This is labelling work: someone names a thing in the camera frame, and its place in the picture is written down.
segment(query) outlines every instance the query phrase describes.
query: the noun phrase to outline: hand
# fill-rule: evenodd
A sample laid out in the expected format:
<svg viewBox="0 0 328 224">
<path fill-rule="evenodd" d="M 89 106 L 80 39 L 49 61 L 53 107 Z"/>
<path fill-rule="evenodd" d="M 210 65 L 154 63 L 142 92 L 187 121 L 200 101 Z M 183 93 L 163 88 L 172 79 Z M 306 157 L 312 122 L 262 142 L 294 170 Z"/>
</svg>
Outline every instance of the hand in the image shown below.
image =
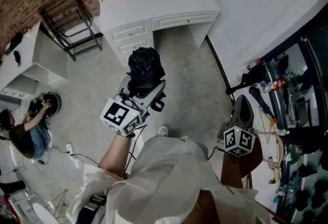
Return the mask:
<svg viewBox="0 0 328 224">
<path fill-rule="evenodd" d="M 46 102 L 44 108 L 47 110 L 49 107 L 51 107 L 51 104 L 49 102 Z"/>
</svg>

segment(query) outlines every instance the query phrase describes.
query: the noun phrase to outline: black hair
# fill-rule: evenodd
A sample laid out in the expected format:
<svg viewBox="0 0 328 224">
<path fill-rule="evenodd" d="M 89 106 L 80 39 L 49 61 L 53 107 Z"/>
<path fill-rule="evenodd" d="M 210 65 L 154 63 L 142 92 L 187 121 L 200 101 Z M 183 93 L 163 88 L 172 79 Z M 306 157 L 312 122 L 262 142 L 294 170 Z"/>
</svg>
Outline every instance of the black hair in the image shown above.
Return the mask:
<svg viewBox="0 0 328 224">
<path fill-rule="evenodd" d="M 10 117 L 11 117 L 11 114 L 8 111 L 8 109 L 5 109 L 4 111 L 2 111 L 0 113 L 0 126 L 7 131 L 9 131 L 11 129 Z"/>
</svg>

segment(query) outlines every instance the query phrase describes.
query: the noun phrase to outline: black baseboard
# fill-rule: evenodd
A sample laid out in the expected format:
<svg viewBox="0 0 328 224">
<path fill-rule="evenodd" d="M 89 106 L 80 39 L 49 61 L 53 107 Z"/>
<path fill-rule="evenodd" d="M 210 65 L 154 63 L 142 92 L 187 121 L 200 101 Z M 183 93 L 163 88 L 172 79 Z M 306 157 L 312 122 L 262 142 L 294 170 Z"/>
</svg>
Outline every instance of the black baseboard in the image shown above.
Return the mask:
<svg viewBox="0 0 328 224">
<path fill-rule="evenodd" d="M 206 40 L 206 42 L 208 43 L 208 45 L 209 45 L 209 47 L 210 47 L 210 49 L 211 49 L 211 52 L 212 52 L 212 54 L 213 54 L 213 56 L 214 56 L 214 59 L 215 59 L 215 61 L 216 61 L 216 63 L 217 63 L 217 66 L 218 66 L 218 68 L 219 68 L 219 70 L 220 70 L 220 72 L 221 72 L 221 74 L 222 74 L 223 81 L 224 81 L 224 83 L 225 83 L 225 87 L 226 87 L 226 88 L 231 88 L 231 86 L 230 86 L 230 84 L 229 84 L 229 81 L 228 81 L 228 79 L 227 79 L 227 76 L 226 76 L 226 72 L 224 71 L 223 66 L 222 66 L 222 64 L 221 64 L 221 61 L 220 61 L 219 57 L 217 56 L 217 54 L 216 54 L 216 52 L 215 52 L 215 50 L 214 50 L 214 47 L 213 47 L 213 45 L 212 45 L 212 43 L 211 43 L 210 38 L 209 38 L 207 35 L 206 35 L 206 37 L 205 37 L 205 40 Z M 231 96 L 232 96 L 232 99 L 231 99 L 231 97 L 230 97 L 230 99 L 231 99 L 231 103 L 232 103 L 232 105 L 234 105 L 234 103 L 235 103 L 236 100 L 235 100 L 235 97 L 234 97 L 233 94 L 231 94 Z"/>
</svg>

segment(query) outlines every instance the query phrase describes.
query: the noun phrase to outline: dark green shirt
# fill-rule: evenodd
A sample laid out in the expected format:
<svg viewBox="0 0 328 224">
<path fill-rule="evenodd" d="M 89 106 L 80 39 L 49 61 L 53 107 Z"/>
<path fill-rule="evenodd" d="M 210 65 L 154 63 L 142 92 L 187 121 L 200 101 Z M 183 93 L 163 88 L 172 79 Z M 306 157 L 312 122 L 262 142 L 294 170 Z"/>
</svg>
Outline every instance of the dark green shirt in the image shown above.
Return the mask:
<svg viewBox="0 0 328 224">
<path fill-rule="evenodd" d="M 24 157 L 33 158 L 34 146 L 31 134 L 30 131 L 25 131 L 24 124 L 20 124 L 9 130 L 9 138 Z"/>
</svg>

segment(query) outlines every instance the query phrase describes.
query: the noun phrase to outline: white cube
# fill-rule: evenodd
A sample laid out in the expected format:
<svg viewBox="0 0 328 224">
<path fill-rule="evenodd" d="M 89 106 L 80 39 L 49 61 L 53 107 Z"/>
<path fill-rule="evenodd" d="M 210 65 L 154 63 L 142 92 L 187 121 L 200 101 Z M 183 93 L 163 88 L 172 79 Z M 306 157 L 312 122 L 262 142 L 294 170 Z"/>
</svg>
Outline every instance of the white cube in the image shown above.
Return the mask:
<svg viewBox="0 0 328 224">
<path fill-rule="evenodd" d="M 234 156 L 244 156 L 253 150 L 255 136 L 234 126 L 224 132 L 224 150 Z"/>
<path fill-rule="evenodd" d="M 138 110 L 132 109 L 111 98 L 108 99 L 100 119 L 107 127 L 122 136 L 129 135 L 142 123 L 141 114 Z"/>
</svg>

